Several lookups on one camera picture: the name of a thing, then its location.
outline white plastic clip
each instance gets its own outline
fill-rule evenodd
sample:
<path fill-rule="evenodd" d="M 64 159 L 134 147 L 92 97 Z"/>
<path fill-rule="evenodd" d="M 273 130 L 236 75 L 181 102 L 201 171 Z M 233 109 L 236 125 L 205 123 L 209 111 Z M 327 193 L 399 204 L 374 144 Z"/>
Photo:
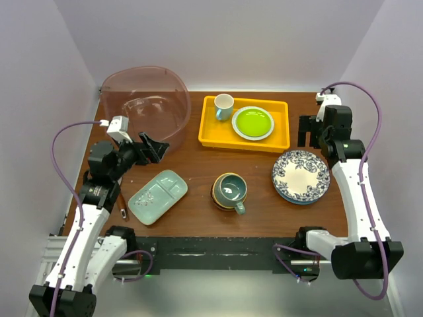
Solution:
<path fill-rule="evenodd" d="M 324 94 L 321 94 L 321 92 L 318 92 L 317 94 L 316 94 L 316 101 L 317 102 L 319 102 L 319 101 L 323 101 L 325 99 L 325 95 Z"/>
<path fill-rule="evenodd" d="M 109 121 L 108 120 L 100 120 L 100 126 L 101 127 L 108 127 L 109 126 Z"/>

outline blue floral plate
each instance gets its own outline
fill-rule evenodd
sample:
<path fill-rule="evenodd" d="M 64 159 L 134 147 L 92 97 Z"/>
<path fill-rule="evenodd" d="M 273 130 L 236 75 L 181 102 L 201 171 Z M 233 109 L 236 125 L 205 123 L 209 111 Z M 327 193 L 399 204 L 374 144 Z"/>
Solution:
<path fill-rule="evenodd" d="M 282 154 L 272 171 L 273 185 L 286 200 L 309 205 L 320 199 L 330 184 L 329 170 L 319 157 L 307 151 Z"/>

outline mug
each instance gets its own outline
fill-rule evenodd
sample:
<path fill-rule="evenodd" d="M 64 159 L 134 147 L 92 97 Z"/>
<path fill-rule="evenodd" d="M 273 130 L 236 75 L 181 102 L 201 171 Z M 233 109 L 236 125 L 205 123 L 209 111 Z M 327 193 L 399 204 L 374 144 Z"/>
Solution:
<path fill-rule="evenodd" d="M 233 97 L 230 94 L 219 94 L 214 98 L 216 119 L 219 121 L 228 120 L 233 110 Z"/>
<path fill-rule="evenodd" d="M 245 214 L 244 200 L 247 198 L 247 183 L 235 173 L 226 173 L 217 178 L 211 188 L 211 197 L 224 209 L 235 209 Z"/>

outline light green divided plate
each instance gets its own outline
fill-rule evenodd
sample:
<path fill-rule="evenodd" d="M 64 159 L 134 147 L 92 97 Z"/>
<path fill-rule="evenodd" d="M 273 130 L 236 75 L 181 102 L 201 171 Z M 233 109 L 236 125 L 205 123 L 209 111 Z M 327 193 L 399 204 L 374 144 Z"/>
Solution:
<path fill-rule="evenodd" d="M 232 126 L 241 137 L 258 141 L 268 137 L 274 128 L 272 116 L 259 107 L 244 107 L 232 117 Z"/>
<path fill-rule="evenodd" d="M 132 213 L 149 226 L 188 191 L 186 182 L 172 170 L 164 170 L 142 187 L 128 202 Z"/>

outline green plate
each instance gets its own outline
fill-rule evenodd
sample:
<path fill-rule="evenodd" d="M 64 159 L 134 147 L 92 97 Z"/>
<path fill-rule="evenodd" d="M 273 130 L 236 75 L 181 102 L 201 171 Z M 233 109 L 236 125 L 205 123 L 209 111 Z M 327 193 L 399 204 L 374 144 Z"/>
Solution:
<path fill-rule="evenodd" d="M 274 120 L 265 109 L 248 106 L 235 112 L 232 127 L 244 139 L 259 141 L 273 132 Z"/>
<path fill-rule="evenodd" d="M 237 117 L 237 127 L 249 137 L 261 137 L 269 132 L 272 121 L 267 112 L 258 108 L 246 109 Z"/>

